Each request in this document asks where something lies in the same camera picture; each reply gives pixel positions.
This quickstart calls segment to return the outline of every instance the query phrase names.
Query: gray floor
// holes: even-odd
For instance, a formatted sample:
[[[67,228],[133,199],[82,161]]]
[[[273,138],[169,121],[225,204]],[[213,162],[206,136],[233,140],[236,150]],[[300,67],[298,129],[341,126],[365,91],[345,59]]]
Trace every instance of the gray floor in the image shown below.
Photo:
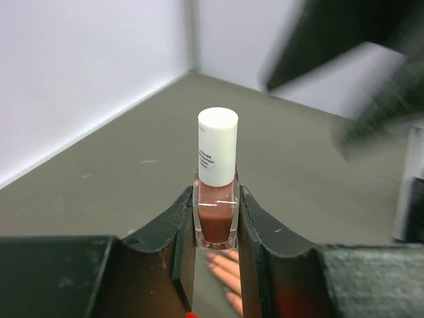
[[[191,75],[0,191],[1,235],[116,234],[143,226],[191,184],[197,114],[239,114],[238,170],[259,203],[315,242],[385,243],[405,154],[391,140],[354,162],[333,148],[341,119]],[[195,311],[236,317],[197,253]]]

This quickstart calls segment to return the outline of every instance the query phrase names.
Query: hand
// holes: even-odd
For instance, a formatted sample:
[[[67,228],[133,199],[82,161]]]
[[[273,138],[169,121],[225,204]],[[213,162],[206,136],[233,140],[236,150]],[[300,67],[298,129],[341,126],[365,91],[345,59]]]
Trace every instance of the hand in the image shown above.
[[[223,252],[228,257],[212,252],[207,253],[207,257],[211,261],[208,266],[212,273],[227,286],[225,288],[225,297],[237,313],[243,317],[239,253],[235,250],[224,250]]]

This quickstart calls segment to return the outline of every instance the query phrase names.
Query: white wall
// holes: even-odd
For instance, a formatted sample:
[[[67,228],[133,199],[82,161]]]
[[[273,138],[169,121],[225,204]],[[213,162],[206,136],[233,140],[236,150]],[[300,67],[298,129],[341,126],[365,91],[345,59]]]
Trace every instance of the white wall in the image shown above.
[[[0,188],[187,72],[183,1],[0,1]]]
[[[199,0],[201,71],[260,90],[264,62],[276,44],[287,40],[302,5],[301,0]],[[363,45],[290,83],[277,96],[349,117],[351,107],[366,98],[370,77],[380,80],[400,60],[395,52]]]

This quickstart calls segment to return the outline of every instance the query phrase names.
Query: white bottle cap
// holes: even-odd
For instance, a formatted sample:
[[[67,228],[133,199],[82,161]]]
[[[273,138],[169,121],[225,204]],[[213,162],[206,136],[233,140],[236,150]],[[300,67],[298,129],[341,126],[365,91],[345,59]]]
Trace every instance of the white bottle cap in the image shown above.
[[[208,108],[199,114],[199,179],[211,187],[234,180],[239,116],[227,108]]]

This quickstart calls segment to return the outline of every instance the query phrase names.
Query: pink nail polish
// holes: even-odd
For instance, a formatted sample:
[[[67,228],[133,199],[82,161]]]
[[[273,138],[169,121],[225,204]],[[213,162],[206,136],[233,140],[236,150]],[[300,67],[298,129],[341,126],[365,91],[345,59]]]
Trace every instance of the pink nail polish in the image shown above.
[[[199,248],[237,245],[240,186],[236,167],[239,116],[209,108],[199,117],[199,160],[193,185],[193,218]]]
[[[234,295],[232,294],[232,293],[226,293],[225,294],[225,298],[227,298],[227,300],[229,301],[229,302],[232,302],[233,300],[234,300]]]
[[[215,254],[215,253],[210,253],[210,252],[208,252],[208,253],[206,254],[206,256],[208,257],[208,259],[212,260],[212,259],[214,259],[214,258],[216,257],[216,254]]]

